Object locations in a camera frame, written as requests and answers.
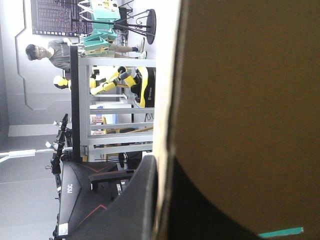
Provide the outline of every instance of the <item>gray wall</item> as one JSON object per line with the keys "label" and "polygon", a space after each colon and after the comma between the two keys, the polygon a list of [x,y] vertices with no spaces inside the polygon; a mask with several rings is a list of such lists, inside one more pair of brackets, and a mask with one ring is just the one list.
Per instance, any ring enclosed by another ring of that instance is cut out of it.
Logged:
{"label": "gray wall", "polygon": [[56,135],[10,136],[6,142],[0,145],[0,152],[45,149],[46,141],[52,143],[54,140],[56,140]]}
{"label": "gray wall", "polygon": [[47,240],[59,211],[55,178],[45,166],[52,153],[0,163],[0,239]]}
{"label": "gray wall", "polygon": [[9,130],[5,68],[2,52],[0,29],[0,146],[2,146],[6,142]]}
{"label": "gray wall", "polygon": [[48,41],[58,37],[32,35],[30,0],[0,1],[0,9],[1,72],[5,77],[9,125],[50,124],[64,113],[71,113],[70,92],[53,85],[54,76],[61,75],[62,70],[48,59],[29,61],[25,54],[28,44],[46,47]]}

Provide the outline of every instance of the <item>teal strip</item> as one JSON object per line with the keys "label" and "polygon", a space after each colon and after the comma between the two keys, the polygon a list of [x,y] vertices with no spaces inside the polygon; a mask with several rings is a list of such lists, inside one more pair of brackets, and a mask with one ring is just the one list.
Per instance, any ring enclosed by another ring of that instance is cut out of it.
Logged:
{"label": "teal strip", "polygon": [[273,238],[273,237],[297,235],[297,234],[302,234],[303,232],[304,232],[303,227],[296,227],[296,228],[289,228],[289,229],[284,229],[284,230],[279,230],[279,231],[261,233],[261,234],[259,234],[259,237],[267,239],[267,238]]}

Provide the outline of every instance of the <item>display screen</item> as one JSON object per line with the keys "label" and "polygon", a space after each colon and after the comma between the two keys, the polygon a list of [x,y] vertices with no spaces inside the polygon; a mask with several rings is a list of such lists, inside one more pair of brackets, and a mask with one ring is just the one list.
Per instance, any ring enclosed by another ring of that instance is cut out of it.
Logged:
{"label": "display screen", "polygon": [[[91,23],[71,21],[79,19],[81,8],[77,5],[78,2],[78,0],[31,0],[32,33],[67,37],[91,33]],[[91,19],[87,12],[83,16]]]}

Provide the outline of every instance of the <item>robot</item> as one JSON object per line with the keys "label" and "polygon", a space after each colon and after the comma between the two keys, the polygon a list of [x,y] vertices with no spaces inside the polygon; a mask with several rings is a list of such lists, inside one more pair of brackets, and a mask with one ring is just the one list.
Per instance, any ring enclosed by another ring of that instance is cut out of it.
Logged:
{"label": "robot", "polygon": [[[92,95],[107,92],[116,87],[129,87],[131,92],[136,94],[135,100],[141,108],[153,108],[155,106],[156,68],[138,67],[133,77],[131,69],[120,66],[109,79],[96,80],[99,73],[99,69],[94,69],[89,78]],[[72,90],[71,80],[65,77],[56,76],[53,79],[53,84],[59,89],[69,88],[70,91]]]}

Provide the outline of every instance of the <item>brown surface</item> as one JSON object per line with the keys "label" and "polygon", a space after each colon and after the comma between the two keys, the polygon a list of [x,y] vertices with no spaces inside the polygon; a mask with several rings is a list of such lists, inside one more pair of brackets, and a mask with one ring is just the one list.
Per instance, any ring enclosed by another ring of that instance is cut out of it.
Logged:
{"label": "brown surface", "polygon": [[255,233],[320,239],[320,2],[188,2],[177,159]]}

